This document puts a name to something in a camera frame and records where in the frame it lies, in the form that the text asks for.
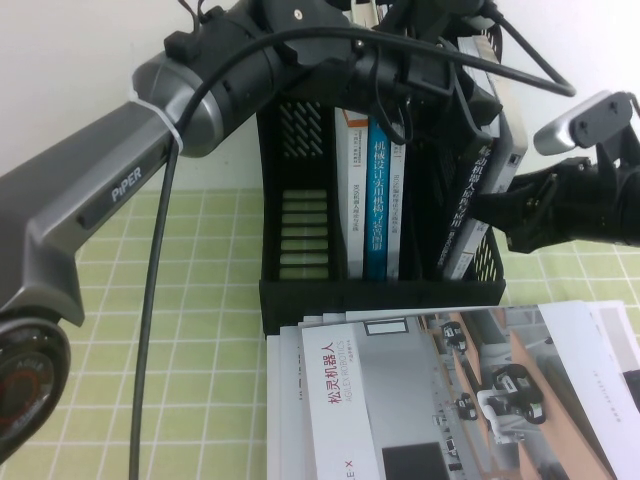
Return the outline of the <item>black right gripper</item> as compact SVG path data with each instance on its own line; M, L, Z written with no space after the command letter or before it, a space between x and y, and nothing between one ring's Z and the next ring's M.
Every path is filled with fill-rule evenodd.
M554 190L543 215L535 196L548 180ZM517 175L512 191L478 195L472 217L502 231L512 252L534 252L545 243L573 240L621 243L618 197L613 161L592 164L586 157L573 157Z

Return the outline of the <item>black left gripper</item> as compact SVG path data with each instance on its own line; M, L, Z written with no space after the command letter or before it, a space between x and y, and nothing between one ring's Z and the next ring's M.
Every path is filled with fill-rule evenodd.
M501 104L466 74L443 59L363 44L352 50L352 98L374 99L374 82L382 100L433 100L452 94L452 131L469 136L482 131L500 135Z

